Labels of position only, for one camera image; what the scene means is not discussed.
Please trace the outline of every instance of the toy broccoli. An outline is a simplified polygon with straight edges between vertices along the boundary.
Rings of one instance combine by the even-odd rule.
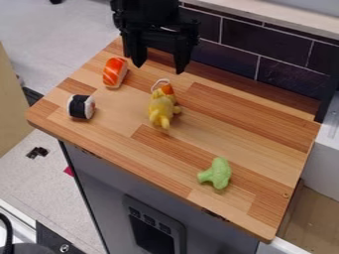
[[[213,182],[213,186],[216,189],[222,190],[228,186],[231,175],[232,170],[227,160],[222,157],[217,157],[213,160],[211,168],[198,173],[197,178],[200,183]]]

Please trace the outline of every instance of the salmon sushi toy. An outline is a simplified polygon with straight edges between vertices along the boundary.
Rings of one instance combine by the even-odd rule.
[[[103,82],[107,88],[119,88],[127,73],[128,63],[124,59],[112,58],[107,61],[103,70]]]
[[[68,115],[74,118],[90,119],[95,111],[93,96],[72,95],[67,102]]]

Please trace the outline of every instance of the tile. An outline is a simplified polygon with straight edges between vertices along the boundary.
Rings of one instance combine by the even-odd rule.
[[[27,158],[35,146],[50,153],[35,160]],[[63,172],[66,166],[57,139],[35,130],[1,158],[0,198],[86,253],[98,254],[102,244],[74,178]]]
[[[294,65],[261,58],[258,81],[320,99],[328,76]]]
[[[307,67],[330,74],[335,57],[339,56],[336,51],[339,51],[338,47],[315,42]]]
[[[38,93],[46,95],[66,77],[74,68],[31,53],[10,53],[9,58],[14,71],[25,85]]]
[[[217,10],[211,10],[211,9],[208,9],[208,8],[205,8],[205,7],[201,7],[201,6],[197,6],[197,5],[193,5],[193,4],[185,3],[184,7],[195,9],[195,10],[198,10],[198,11],[203,11],[203,12],[208,12],[208,13],[216,14],[216,15],[227,17],[227,18],[231,18],[231,19],[236,19],[236,20],[240,20],[240,21],[244,21],[244,22],[249,22],[249,23],[253,23],[253,24],[257,24],[257,25],[263,25],[263,22],[258,21],[258,20],[244,18],[244,17],[240,17],[240,16],[233,15],[233,14],[230,14],[230,13],[220,12],[220,11],[217,11]]]
[[[196,19],[200,22],[199,34],[201,38],[213,42],[219,42],[221,23],[221,19],[219,17],[184,8],[180,8],[180,13],[185,15],[186,19]]]
[[[337,41],[337,40],[325,38],[325,37],[321,37],[321,36],[317,36],[317,35],[312,35],[312,34],[305,33],[305,32],[299,31],[299,30],[291,29],[291,28],[280,27],[280,26],[268,24],[268,23],[265,23],[265,27],[273,28],[273,29],[276,29],[276,30],[288,32],[288,33],[303,36],[303,37],[307,37],[309,39],[315,39],[315,40],[322,41],[322,42],[329,43],[329,44],[333,44],[333,45],[339,45],[339,41]]]
[[[200,41],[191,58],[249,78],[254,78],[258,61],[255,55],[206,41]]]
[[[56,20],[67,20],[64,6],[53,8],[49,1],[45,4],[38,2],[18,0],[1,5],[0,40],[5,45],[16,49],[21,47],[21,52],[28,52],[31,46],[38,45],[56,28],[63,26]]]
[[[222,43],[301,66],[311,46],[307,39],[227,19],[223,19]]]
[[[69,15],[30,53],[76,70],[119,36],[107,2],[65,1]]]

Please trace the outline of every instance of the wood grain surface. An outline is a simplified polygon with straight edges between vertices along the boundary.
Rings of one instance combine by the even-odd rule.
[[[210,210],[269,242],[277,233],[318,132],[318,101],[201,63],[175,74],[172,57],[156,50],[123,86],[107,90],[102,70],[122,57],[120,39],[67,78],[27,112],[28,121],[86,149],[188,203]],[[169,131],[148,121],[150,87],[167,77],[182,113]],[[67,116],[72,94],[91,94],[89,121]],[[200,185],[196,174],[223,156],[233,170],[226,190]]]

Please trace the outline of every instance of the yellow toy duck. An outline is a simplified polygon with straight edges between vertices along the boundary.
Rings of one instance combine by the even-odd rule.
[[[156,88],[160,83],[166,83],[161,87]],[[149,118],[154,125],[162,126],[168,130],[170,127],[170,121],[174,114],[181,112],[179,106],[175,106],[176,99],[171,88],[170,81],[166,78],[159,79],[152,86],[152,97],[149,105]]]

